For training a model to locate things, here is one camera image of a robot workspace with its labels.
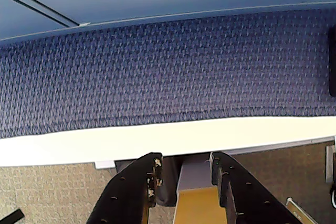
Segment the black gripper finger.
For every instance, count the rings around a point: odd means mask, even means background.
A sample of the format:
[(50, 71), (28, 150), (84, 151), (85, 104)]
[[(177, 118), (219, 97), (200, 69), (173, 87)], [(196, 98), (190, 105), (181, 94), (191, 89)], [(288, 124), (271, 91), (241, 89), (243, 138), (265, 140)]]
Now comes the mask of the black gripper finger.
[(97, 200), (88, 223), (148, 223), (163, 185), (161, 153), (148, 153), (118, 172)]
[(259, 180), (236, 159), (223, 152), (209, 156), (212, 184), (227, 223), (300, 223)]

